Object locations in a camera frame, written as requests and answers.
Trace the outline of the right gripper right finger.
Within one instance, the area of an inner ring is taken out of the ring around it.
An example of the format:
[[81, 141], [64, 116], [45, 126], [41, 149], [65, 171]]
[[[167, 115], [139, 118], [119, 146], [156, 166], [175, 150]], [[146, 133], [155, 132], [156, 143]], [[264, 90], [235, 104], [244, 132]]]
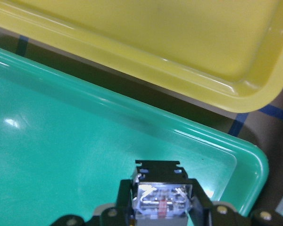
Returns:
[[189, 179], [192, 185], [189, 200], [191, 208], [188, 211], [194, 226], [209, 226], [209, 213], [213, 206], [203, 188], [196, 179]]

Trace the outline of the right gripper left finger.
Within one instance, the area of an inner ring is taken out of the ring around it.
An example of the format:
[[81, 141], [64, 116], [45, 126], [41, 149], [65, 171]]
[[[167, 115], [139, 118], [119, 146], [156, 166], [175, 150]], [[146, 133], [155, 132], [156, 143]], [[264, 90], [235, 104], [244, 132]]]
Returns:
[[130, 179], [121, 180], [115, 205], [117, 211], [116, 222], [118, 226], [135, 225], [132, 202], [132, 181]]

